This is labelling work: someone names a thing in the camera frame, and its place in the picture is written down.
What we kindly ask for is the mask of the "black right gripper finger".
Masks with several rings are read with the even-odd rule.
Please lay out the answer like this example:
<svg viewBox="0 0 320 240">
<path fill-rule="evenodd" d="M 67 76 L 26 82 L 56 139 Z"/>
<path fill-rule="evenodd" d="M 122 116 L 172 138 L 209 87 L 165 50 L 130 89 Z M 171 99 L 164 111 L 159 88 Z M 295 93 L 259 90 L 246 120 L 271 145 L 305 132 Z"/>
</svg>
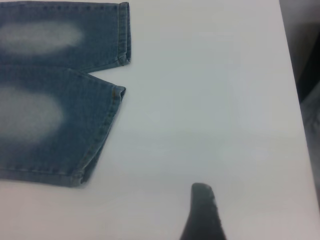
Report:
<svg viewBox="0 0 320 240">
<path fill-rule="evenodd" d="M 180 237 L 182 240 L 226 240 L 212 188 L 193 183 L 190 211 Z"/>
</svg>

